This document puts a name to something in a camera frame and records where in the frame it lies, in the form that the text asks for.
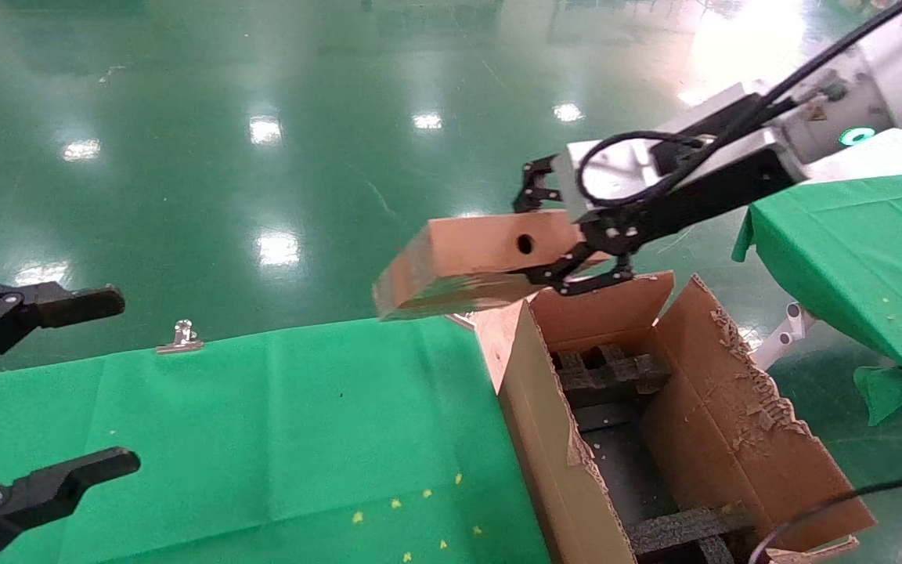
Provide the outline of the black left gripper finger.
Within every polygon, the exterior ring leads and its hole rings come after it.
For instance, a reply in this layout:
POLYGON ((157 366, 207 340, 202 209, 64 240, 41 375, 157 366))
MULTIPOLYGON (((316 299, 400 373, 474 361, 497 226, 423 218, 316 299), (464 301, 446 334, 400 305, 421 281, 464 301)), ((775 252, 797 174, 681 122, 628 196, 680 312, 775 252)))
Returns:
POLYGON ((110 447, 0 484, 0 554, 27 531, 71 516, 87 490, 140 468, 135 452, 110 447))
POLYGON ((110 284, 69 291, 49 281, 12 287, 0 284, 0 356, 41 328, 61 328, 117 316, 125 311, 121 290, 110 284))

